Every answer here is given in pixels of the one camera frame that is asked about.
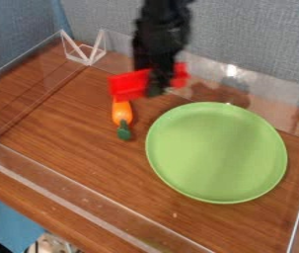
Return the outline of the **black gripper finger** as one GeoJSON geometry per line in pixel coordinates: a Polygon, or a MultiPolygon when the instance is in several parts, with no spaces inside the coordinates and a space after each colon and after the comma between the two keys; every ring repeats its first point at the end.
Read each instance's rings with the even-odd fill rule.
{"type": "Polygon", "coordinates": [[[151,58],[151,71],[147,87],[147,96],[155,97],[164,93],[173,77],[173,54],[164,53],[153,55],[151,58]]]}

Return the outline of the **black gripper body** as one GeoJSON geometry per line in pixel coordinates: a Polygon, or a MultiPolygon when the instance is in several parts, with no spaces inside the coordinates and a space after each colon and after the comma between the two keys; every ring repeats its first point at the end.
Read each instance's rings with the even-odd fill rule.
{"type": "Polygon", "coordinates": [[[159,20],[141,13],[134,25],[132,38],[134,69],[171,71],[175,56],[188,43],[189,14],[175,14],[171,19],[159,20]]]}

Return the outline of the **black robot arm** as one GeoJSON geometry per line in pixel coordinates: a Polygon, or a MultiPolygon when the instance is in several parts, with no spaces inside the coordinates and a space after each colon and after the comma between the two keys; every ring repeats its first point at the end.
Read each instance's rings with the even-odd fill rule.
{"type": "Polygon", "coordinates": [[[173,77],[175,56],[191,36],[193,0],[144,0],[132,37],[133,68],[149,70],[147,96],[164,93],[173,77]]]}

